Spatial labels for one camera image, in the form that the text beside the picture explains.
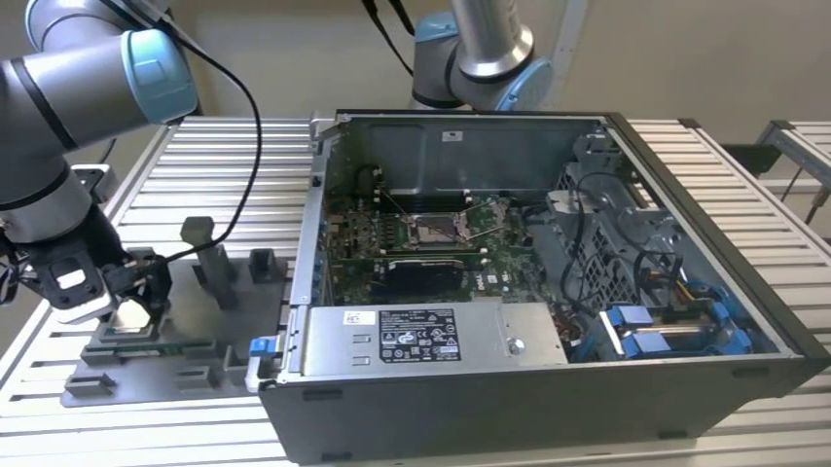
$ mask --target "blue joint cap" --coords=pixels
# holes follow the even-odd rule
[[[276,338],[256,338],[248,347],[250,357],[272,357],[276,355]]]
[[[538,58],[514,78],[496,104],[496,110],[531,110],[539,107],[555,80],[551,60]]]
[[[130,90],[151,124],[190,114],[198,97],[191,71],[168,35],[158,29],[127,31],[122,57]]]
[[[427,42],[459,35],[456,17],[451,12],[427,15],[415,26],[415,41]]]

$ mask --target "small component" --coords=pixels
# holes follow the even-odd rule
[[[456,227],[463,240],[490,234],[506,226],[508,203],[491,200],[476,204],[459,213]]]
[[[408,229],[408,244],[411,247],[447,247],[456,246],[458,232],[454,218],[448,215],[418,215],[402,219]]]

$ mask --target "white label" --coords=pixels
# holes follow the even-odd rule
[[[343,324],[351,326],[374,326],[375,311],[344,311]]]
[[[442,132],[442,142],[443,143],[455,143],[464,139],[463,131],[443,131]]]

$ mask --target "screw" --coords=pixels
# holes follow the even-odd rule
[[[524,342],[522,341],[522,339],[508,339],[508,352],[511,353],[511,355],[519,355],[522,352],[524,352]]]

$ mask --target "power supply label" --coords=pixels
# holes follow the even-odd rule
[[[456,315],[447,309],[378,312],[384,363],[459,362],[463,359]]]

